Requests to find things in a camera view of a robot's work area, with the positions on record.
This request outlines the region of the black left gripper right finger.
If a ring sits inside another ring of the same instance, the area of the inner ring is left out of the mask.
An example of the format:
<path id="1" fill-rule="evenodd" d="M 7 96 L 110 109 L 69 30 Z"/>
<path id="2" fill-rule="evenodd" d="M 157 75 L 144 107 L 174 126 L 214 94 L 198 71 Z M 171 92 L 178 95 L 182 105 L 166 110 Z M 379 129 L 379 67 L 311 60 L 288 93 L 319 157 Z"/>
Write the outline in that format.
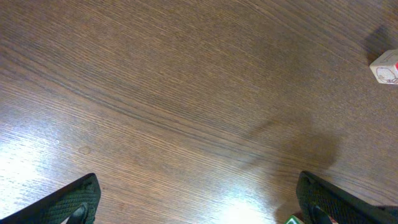
<path id="1" fill-rule="evenodd" d="M 296 195 L 305 223 L 397 224 L 396 206 L 375 206 L 309 171 L 300 173 Z"/>

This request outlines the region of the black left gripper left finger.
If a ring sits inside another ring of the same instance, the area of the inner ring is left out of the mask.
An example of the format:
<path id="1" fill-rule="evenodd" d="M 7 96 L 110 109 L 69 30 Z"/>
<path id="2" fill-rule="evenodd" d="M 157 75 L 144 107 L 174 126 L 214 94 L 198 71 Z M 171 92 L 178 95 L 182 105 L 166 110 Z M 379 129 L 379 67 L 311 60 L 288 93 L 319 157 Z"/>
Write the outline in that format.
<path id="1" fill-rule="evenodd" d="M 93 223 L 100 198 L 97 176 L 89 173 L 1 219 L 1 223 Z"/>

